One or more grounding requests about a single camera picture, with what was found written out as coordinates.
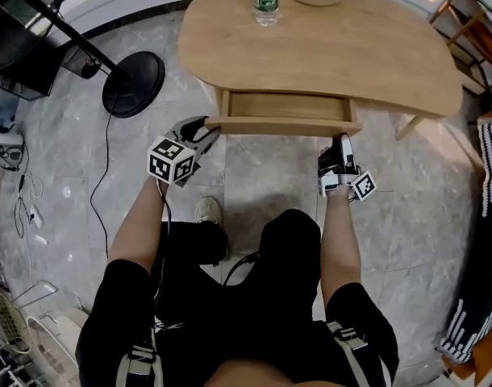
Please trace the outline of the person's left white shoe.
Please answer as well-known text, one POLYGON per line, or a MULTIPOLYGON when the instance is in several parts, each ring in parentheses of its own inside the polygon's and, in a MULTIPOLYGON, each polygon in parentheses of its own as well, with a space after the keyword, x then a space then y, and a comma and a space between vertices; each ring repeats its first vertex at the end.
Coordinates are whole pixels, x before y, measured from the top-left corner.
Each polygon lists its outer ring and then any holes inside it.
POLYGON ((195 211, 195 222, 211 222, 222 226, 222 211, 220 204, 213 197, 201 198, 195 211))

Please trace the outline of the person's right forearm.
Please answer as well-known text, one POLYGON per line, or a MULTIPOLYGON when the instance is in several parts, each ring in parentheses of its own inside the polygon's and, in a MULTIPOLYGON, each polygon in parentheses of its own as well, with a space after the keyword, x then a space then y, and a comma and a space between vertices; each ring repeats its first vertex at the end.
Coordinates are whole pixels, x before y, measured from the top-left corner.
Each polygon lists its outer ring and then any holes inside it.
POLYGON ((342 286, 361 282, 361 255, 352 222, 349 187, 327 193, 320 246, 320 282, 323 304, 342 286))

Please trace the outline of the person's left forearm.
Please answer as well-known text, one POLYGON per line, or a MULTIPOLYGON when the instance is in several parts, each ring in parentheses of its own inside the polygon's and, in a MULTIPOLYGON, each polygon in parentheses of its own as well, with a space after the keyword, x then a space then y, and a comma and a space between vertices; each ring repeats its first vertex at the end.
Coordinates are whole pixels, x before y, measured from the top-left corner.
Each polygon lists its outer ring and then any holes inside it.
POLYGON ((110 247, 108 263, 128 260, 151 273, 161 236, 164 200, 169 188, 148 177, 110 247))

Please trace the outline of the person's black clothing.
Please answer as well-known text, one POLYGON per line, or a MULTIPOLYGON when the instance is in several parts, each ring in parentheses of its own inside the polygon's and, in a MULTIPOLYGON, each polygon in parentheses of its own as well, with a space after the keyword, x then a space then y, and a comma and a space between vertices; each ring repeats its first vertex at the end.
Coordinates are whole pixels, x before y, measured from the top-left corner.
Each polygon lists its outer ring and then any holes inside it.
POLYGON ((230 359, 271 364, 295 383, 358 387, 331 323, 360 339, 354 356, 369 387, 394 381, 394 330, 361 284, 339 288, 326 318, 313 319, 321 234, 304 212, 287 210, 265 225, 259 259, 234 286, 201 268, 205 252, 226 246, 219 226, 174 223, 162 230, 169 236, 160 244, 163 278, 129 260, 107 265, 77 343, 81 387, 115 387, 122 358, 141 343, 156 344, 165 387, 202 387, 230 359))

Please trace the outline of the wooden drawer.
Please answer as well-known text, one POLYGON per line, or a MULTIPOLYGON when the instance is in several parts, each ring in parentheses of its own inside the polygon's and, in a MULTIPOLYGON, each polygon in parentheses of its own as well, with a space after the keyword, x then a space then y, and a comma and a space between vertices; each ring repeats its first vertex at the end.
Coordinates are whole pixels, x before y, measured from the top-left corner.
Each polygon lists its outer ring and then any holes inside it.
POLYGON ((352 99, 309 94, 223 91, 219 115, 205 119, 207 129, 224 135, 298 135, 336 137, 362 129, 352 99))

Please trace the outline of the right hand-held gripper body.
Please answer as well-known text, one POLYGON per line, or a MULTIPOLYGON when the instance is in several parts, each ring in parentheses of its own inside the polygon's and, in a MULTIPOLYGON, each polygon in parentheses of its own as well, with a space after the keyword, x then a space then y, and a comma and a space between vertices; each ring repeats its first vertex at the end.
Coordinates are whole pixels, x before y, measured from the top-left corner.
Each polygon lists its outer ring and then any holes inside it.
POLYGON ((359 165, 346 167, 340 164, 320 169, 318 172, 319 192, 325 198, 340 185, 348 187, 348 200, 364 201, 377 190, 377 185, 369 170, 363 171, 359 165))

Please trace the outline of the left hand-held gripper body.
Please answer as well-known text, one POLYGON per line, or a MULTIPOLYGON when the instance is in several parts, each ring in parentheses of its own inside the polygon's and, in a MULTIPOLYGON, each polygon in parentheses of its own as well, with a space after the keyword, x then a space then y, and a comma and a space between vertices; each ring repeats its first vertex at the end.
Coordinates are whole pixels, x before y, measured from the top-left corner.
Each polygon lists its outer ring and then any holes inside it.
POLYGON ((185 134, 186 119, 176 123, 148 149, 148 174, 168 185, 183 187, 200 168, 196 161, 196 134, 185 134))

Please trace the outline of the white power strip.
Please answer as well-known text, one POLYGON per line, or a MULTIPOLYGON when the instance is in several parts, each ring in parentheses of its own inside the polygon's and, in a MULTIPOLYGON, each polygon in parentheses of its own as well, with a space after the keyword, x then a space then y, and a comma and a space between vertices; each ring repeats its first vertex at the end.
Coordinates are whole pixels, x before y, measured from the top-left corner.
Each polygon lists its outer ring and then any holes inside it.
POLYGON ((31 205, 28 214, 30 222, 34 223, 37 229, 41 229, 44 225, 44 220, 35 205, 31 205))

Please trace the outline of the white floor appliance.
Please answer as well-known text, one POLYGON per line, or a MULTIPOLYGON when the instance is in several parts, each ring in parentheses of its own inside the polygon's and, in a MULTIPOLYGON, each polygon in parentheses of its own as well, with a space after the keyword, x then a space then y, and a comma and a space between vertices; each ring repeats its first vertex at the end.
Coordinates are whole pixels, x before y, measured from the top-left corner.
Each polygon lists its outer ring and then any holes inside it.
POLYGON ((0 169, 17 172, 23 161, 24 138, 12 128, 0 126, 0 169))

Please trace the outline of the wooden coffee table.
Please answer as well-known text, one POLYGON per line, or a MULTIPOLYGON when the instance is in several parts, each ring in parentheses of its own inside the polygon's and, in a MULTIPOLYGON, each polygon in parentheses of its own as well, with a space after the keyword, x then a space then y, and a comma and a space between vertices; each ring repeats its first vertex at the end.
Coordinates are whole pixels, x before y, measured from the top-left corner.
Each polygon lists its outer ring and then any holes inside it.
POLYGON ((434 28, 392 0, 316 7, 280 0, 273 26, 252 0, 193 0, 178 39, 181 63, 215 89, 309 94, 442 119, 461 108, 453 58, 434 28))

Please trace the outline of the black standing fan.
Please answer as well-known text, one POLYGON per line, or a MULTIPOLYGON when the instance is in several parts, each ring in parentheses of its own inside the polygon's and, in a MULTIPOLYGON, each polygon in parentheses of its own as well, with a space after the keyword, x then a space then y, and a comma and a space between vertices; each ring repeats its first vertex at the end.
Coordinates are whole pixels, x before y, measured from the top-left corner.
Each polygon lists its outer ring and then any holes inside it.
POLYGON ((159 94, 165 79, 165 65, 157 54, 136 52, 116 64, 44 2, 24 1, 110 70, 102 90, 102 103, 109 114, 118 119, 130 118, 146 109, 159 94))

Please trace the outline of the black mesh waste bin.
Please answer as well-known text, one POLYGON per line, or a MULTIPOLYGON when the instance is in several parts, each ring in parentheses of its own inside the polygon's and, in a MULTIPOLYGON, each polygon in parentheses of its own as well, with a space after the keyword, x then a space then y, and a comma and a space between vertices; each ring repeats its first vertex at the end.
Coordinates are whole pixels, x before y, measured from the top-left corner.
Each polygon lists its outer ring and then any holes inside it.
POLYGON ((78 45, 68 48, 61 66, 83 79, 91 79, 101 68, 101 62, 78 45))

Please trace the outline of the wooden shelf rack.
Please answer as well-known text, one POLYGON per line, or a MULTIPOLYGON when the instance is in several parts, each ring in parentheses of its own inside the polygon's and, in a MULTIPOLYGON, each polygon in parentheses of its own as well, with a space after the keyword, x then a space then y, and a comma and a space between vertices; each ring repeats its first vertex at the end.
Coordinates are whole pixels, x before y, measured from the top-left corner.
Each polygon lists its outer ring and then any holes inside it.
POLYGON ((446 43, 464 89, 478 97, 492 92, 492 6, 444 0, 429 23, 446 43))

